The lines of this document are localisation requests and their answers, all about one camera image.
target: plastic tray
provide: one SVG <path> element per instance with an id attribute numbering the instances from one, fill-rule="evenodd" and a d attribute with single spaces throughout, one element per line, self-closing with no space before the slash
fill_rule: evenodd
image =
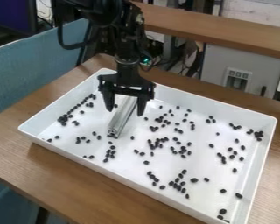
<path id="1" fill-rule="evenodd" d="M 105 109 L 102 95 L 97 90 L 96 77 L 98 74 L 110 73 L 114 71 L 99 70 L 20 125 L 19 130 L 36 144 L 204 222 L 226 223 L 226 220 L 230 223 L 246 223 L 277 119 L 157 84 L 155 100 L 148 102 L 144 115 L 138 117 L 134 111 L 120 138 L 107 138 L 107 127 L 116 110 L 108 112 Z M 96 100 L 87 100 L 87 103 L 94 103 L 92 108 L 85 104 L 80 106 L 73 112 L 73 118 L 69 119 L 67 126 L 57 122 L 60 116 L 91 93 L 96 94 Z M 124 97 L 117 96 L 116 103 L 120 104 Z M 169 109 L 172 109 L 174 116 L 168 113 Z M 155 122 L 155 118 L 160 116 L 164 116 L 171 124 L 162 128 L 160 123 Z M 210 119 L 211 122 L 207 123 L 209 116 L 213 116 L 215 122 Z M 195 122 L 195 130 L 191 129 L 190 121 Z M 241 125 L 241 128 L 233 129 L 230 123 Z M 151 132 L 150 126 L 158 126 L 159 129 Z M 183 130 L 184 133 L 179 134 L 175 128 Z M 253 134 L 248 135 L 249 129 L 263 131 L 262 141 L 257 141 Z M 93 136 L 93 131 L 101 135 L 101 140 Z M 60 139 L 54 139 L 56 135 L 60 136 Z M 82 136 L 91 142 L 81 140 L 76 143 L 76 137 Z M 151 150 L 147 140 L 151 139 L 154 143 L 157 138 L 164 137 L 168 137 L 169 141 L 163 143 L 163 148 Z M 178 138 L 181 145 L 172 140 L 174 137 Z M 46 141 L 49 138 L 52 139 L 51 143 Z M 106 151 L 110 147 L 109 141 L 116 147 L 116 154 L 114 159 L 110 158 L 104 163 Z M 186 145 L 188 142 L 192 143 L 190 147 Z M 245 150 L 241 150 L 242 145 L 246 147 Z M 179 153 L 174 155 L 171 146 L 175 151 L 186 146 L 192 155 L 188 156 L 186 153 L 186 158 L 182 158 Z M 229 159 L 233 151 L 229 152 L 228 147 L 238 153 L 233 160 Z M 134 149 L 145 152 L 145 155 L 136 154 Z M 221 162 L 218 152 L 227 158 L 226 164 Z M 187 169 L 187 173 L 179 183 L 185 181 L 183 187 L 190 199 L 186 198 L 186 193 L 169 186 L 169 182 L 175 180 L 184 169 Z M 147 175 L 148 171 L 152 171 L 159 179 L 156 186 L 152 185 L 153 180 Z M 192 178 L 199 181 L 193 183 L 190 181 Z M 159 188 L 161 185 L 165 186 L 164 190 Z M 220 189 L 226 189 L 227 192 L 221 193 Z M 240 193 L 242 199 L 236 198 L 236 193 Z M 224 220 L 217 218 L 222 208 L 227 209 L 222 215 Z"/>

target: wooden table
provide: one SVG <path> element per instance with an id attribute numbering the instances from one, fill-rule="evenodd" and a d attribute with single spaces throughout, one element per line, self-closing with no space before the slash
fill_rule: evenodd
<path id="1" fill-rule="evenodd" d="M 18 125 L 101 67 L 114 67 L 105 55 L 30 94 L 0 114 L 0 180 L 70 221 L 91 224 L 201 223 L 125 185 L 32 143 Z M 225 89 L 199 80 L 151 70 L 152 81 L 254 109 L 278 119 L 249 223 L 280 224 L 280 102 Z"/>

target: black bean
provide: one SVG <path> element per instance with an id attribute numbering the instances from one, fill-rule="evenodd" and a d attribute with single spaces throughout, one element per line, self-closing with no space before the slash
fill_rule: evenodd
<path id="1" fill-rule="evenodd" d="M 240 193 L 237 192 L 237 193 L 235 194 L 235 197 L 237 197 L 238 199 L 241 199 L 243 196 L 242 196 Z"/>
<path id="2" fill-rule="evenodd" d="M 196 183 L 196 182 L 198 182 L 199 180 L 198 180 L 197 178 L 191 178 L 190 181 L 191 181 L 192 183 Z"/>

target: gray panel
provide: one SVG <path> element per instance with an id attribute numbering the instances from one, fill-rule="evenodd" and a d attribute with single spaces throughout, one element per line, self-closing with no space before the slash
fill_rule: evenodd
<path id="1" fill-rule="evenodd" d="M 265 96 L 273 98 L 280 79 L 280 59 L 208 45 L 201 79 L 222 85 L 228 67 L 252 73 L 246 92 L 259 95 L 262 86 L 266 86 Z"/>

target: cable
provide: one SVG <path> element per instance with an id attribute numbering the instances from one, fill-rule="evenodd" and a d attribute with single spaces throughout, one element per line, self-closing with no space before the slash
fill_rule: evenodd
<path id="1" fill-rule="evenodd" d="M 37 16 L 37 18 L 40 18 L 42 21 L 44 21 L 46 24 L 48 24 L 51 28 L 53 28 L 53 25 L 50 24 L 46 19 L 40 17 L 40 16 Z"/>

